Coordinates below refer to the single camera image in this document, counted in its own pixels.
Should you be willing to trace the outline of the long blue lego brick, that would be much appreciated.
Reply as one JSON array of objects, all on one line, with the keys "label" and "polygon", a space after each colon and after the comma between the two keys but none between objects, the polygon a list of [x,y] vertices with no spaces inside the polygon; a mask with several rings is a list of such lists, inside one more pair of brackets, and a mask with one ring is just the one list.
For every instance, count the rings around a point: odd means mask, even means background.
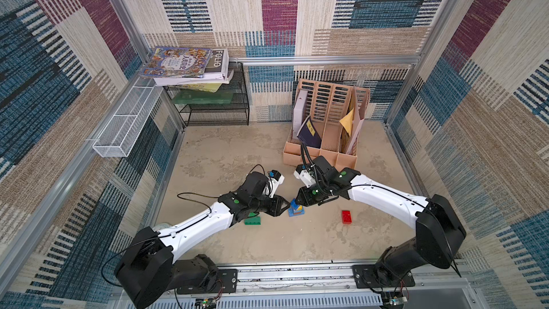
[{"label": "long blue lego brick", "polygon": [[299,216],[299,215],[303,215],[305,213],[305,210],[301,207],[299,210],[296,210],[294,209],[293,207],[291,207],[289,210],[288,210],[288,213],[289,213],[289,216],[290,217],[294,217],[294,216]]}]

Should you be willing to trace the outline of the long green lego brick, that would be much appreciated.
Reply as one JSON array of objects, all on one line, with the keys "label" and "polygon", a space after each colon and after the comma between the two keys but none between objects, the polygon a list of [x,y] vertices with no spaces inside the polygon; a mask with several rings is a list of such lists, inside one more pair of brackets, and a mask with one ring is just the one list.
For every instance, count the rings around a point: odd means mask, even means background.
[{"label": "long green lego brick", "polygon": [[246,224],[246,225],[261,225],[261,217],[259,217],[259,216],[249,217],[249,218],[244,220],[244,224]]}]

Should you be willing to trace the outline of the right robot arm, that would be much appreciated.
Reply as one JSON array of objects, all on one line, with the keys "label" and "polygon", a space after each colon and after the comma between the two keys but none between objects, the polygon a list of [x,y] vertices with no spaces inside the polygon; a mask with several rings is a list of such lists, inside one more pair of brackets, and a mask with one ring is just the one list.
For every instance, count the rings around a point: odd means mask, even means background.
[{"label": "right robot arm", "polygon": [[467,233],[447,198],[405,193],[352,168],[337,170],[324,157],[301,161],[294,176],[303,183],[295,198],[299,205],[324,205],[343,198],[379,210],[413,230],[413,237],[387,247],[374,264],[357,266],[357,287],[411,286],[416,268],[458,268],[455,258]]}]

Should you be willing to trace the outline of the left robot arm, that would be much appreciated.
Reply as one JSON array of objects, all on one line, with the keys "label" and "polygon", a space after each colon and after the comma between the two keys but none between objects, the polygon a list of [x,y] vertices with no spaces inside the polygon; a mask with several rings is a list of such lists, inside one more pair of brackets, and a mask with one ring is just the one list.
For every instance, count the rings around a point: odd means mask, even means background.
[{"label": "left robot arm", "polygon": [[190,286],[213,292],[219,269],[205,255],[182,256],[206,238],[246,220],[251,214],[283,214],[290,203],[277,195],[284,176],[277,170],[251,172],[237,190],[219,196],[207,210],[159,231],[140,230],[114,270],[114,276],[136,308],[147,308],[168,290]]}]

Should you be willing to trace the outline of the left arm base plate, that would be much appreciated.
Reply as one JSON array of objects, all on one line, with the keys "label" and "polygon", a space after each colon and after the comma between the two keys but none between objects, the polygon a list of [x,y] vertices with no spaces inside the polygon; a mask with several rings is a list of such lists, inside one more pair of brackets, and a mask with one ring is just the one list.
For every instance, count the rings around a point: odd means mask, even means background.
[{"label": "left arm base plate", "polygon": [[197,294],[212,294],[216,296],[218,293],[235,293],[237,290],[238,270],[236,268],[221,269],[217,272],[215,280],[209,280],[203,286],[183,286],[175,292],[177,295],[197,295]]}]

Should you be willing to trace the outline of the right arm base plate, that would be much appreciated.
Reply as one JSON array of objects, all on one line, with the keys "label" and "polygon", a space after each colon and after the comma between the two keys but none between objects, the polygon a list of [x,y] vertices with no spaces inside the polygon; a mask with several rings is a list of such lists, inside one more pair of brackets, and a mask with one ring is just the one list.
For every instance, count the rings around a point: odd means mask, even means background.
[{"label": "right arm base plate", "polygon": [[374,264],[357,264],[351,267],[356,287],[359,289],[400,289],[414,287],[415,279],[410,271],[402,275],[392,273],[387,268]]}]

